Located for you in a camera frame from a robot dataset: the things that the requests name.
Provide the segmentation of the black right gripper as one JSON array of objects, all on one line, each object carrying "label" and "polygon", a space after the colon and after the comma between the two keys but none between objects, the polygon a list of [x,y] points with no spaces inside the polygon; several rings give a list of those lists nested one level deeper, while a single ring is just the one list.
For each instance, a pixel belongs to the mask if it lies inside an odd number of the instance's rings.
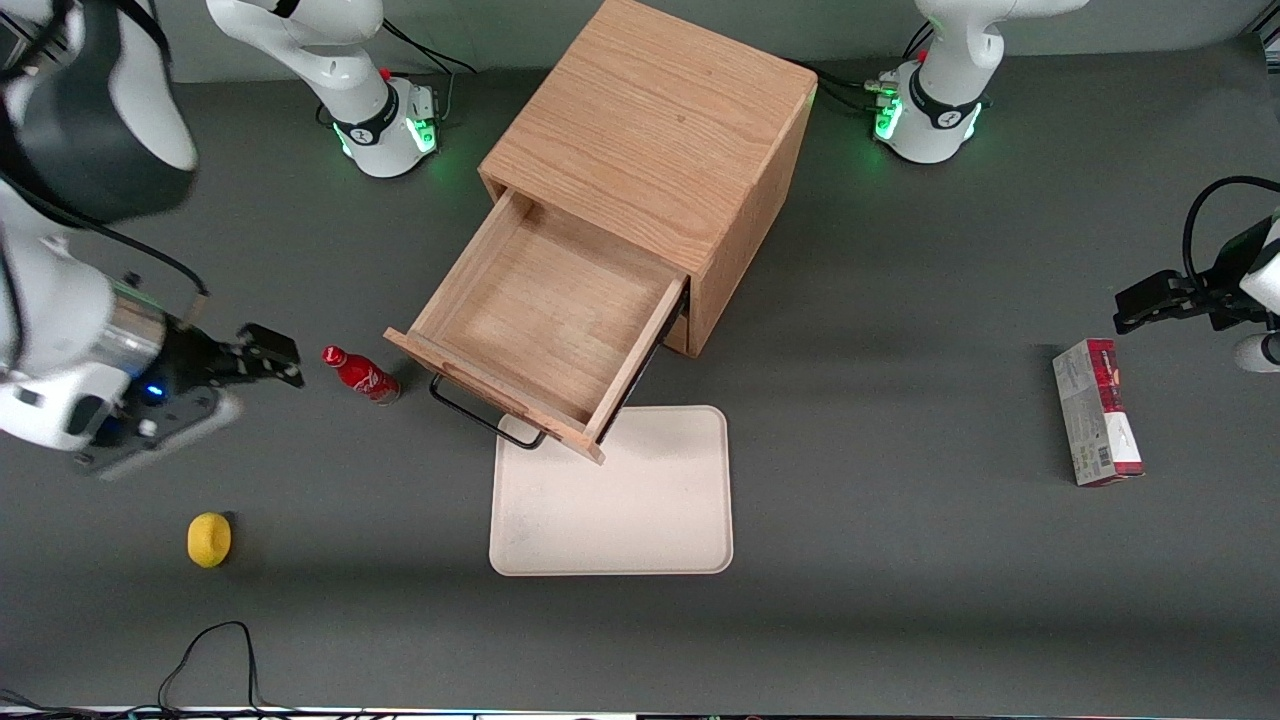
[{"label": "black right gripper", "polygon": [[148,402],[166,404],[201,387],[280,380],[301,389],[305,379],[296,342],[265,325],[247,323],[236,346],[215,341],[200,328],[168,322],[159,355],[148,366]]}]

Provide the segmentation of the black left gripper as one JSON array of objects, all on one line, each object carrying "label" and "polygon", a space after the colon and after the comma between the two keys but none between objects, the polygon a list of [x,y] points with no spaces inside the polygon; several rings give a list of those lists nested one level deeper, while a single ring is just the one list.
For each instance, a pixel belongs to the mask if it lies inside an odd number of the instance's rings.
[{"label": "black left gripper", "polygon": [[1210,311],[1213,331],[1245,323],[1277,328],[1277,220],[1265,218],[1231,237],[1212,266],[1199,274],[1161,270],[1147,286],[1115,296],[1114,328],[1130,334],[1144,325],[1185,320]]}]

